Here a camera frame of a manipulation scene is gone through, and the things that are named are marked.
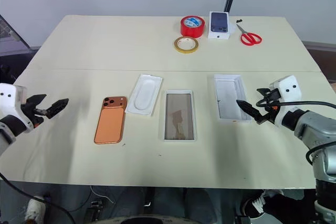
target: table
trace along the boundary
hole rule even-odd
[[[119,22],[142,24],[140,21],[152,19],[157,23],[170,22],[173,31],[162,40],[156,36],[145,40],[140,34],[134,40],[121,34],[120,38],[130,42],[128,48],[114,41],[122,32]],[[183,55],[172,46],[179,36],[173,24],[178,24],[180,19],[65,17],[15,84],[26,86],[28,96],[46,93],[39,108],[47,108],[62,98],[69,98],[69,104],[53,119],[46,119],[37,129],[17,138],[0,157],[2,173],[11,180],[61,184],[314,188],[312,169],[304,157],[307,148],[293,132],[270,123],[223,125],[215,113],[215,73],[240,74],[247,100],[252,104],[261,98],[257,88],[267,87],[290,74],[298,79],[302,99],[336,103],[336,95],[288,23],[283,18],[242,17],[244,28],[263,36],[260,48],[241,47],[236,42],[239,37],[236,33],[228,41],[201,38],[197,52]],[[91,35],[79,25],[82,20],[88,21]],[[114,27],[116,35],[105,29],[104,23]],[[267,27],[282,28],[283,33],[273,35]],[[105,40],[107,31],[114,38],[109,44]],[[287,46],[280,47],[273,36],[283,38]],[[231,49],[219,57],[223,48]],[[251,48],[249,56],[242,55],[247,48]],[[297,58],[288,54],[284,54],[282,60],[276,57],[280,55],[279,50],[285,53],[291,48]],[[96,145],[93,138],[102,99],[119,95],[129,98],[142,73],[163,78],[153,115],[127,114],[122,141]],[[193,143],[163,141],[163,94],[168,89],[193,90],[197,134]],[[336,111],[330,108],[302,107],[336,118]]]

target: black cable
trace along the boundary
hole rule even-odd
[[[330,143],[327,143],[327,144],[322,144],[322,145],[319,145],[317,147],[314,147],[313,149],[310,149],[309,151],[307,151],[306,153],[306,159],[308,161],[309,164],[313,164],[312,160],[310,159],[310,155],[318,150],[321,150],[323,148],[327,148],[327,147],[330,147],[330,146],[334,146],[336,145],[336,141],[334,142],[330,142]]]
[[[48,201],[46,201],[46,200],[36,198],[36,197],[34,197],[33,195],[30,195],[30,194],[28,194],[28,193],[26,193],[26,192],[20,190],[19,188],[17,188],[16,186],[14,186],[11,182],[9,182],[8,179],[7,179],[2,173],[0,173],[0,177],[2,178],[2,180],[3,180],[3,181],[4,181],[10,188],[12,188],[13,190],[17,191],[19,194],[22,194],[22,195],[26,196],[27,198],[34,199],[34,200],[36,200],[36,201],[39,201],[39,202],[42,202],[42,203],[44,203],[44,204],[48,204],[48,205],[50,205],[50,206],[52,206],[52,207],[55,207],[55,208],[57,208],[58,210],[61,210],[62,212],[64,212],[64,213],[67,215],[67,217],[70,219],[70,221],[71,221],[72,224],[76,224],[76,222],[75,222],[75,220],[73,219],[73,217],[71,216],[71,214],[70,214],[65,208],[60,207],[59,205],[54,204],[54,203],[52,203],[52,202],[48,202]]]
[[[330,102],[319,102],[319,101],[297,101],[297,102],[273,102],[262,104],[264,100],[256,103],[257,107],[273,107],[273,106],[289,106],[289,105],[323,105],[336,109],[336,105]]]
[[[89,196],[88,196],[88,198],[82,203],[82,205],[80,205],[79,207],[75,208],[74,210],[68,210],[68,212],[76,212],[77,210],[81,209],[81,208],[88,202],[88,200],[89,200],[90,197],[91,197],[91,194],[92,194],[92,192],[91,192],[91,189],[90,189]]]

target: scissor blade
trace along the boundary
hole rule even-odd
[[[239,30],[240,30],[243,34],[246,34],[246,33],[247,33],[247,31],[245,31],[244,29],[242,29],[242,27],[241,27],[240,25],[237,25],[237,26],[238,26]]]

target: phone back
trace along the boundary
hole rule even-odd
[[[106,97],[104,99],[94,137],[96,144],[120,142],[126,106],[126,97]]]

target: shoe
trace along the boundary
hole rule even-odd
[[[240,211],[244,216],[249,216],[250,219],[259,218],[264,214],[264,204],[266,203],[267,198],[272,198],[277,194],[284,195],[284,192],[280,189],[264,190],[261,195],[255,198],[249,198],[245,201],[242,204]]]
[[[46,213],[46,205],[42,202],[31,199],[27,206],[25,223],[43,224],[45,213]]]

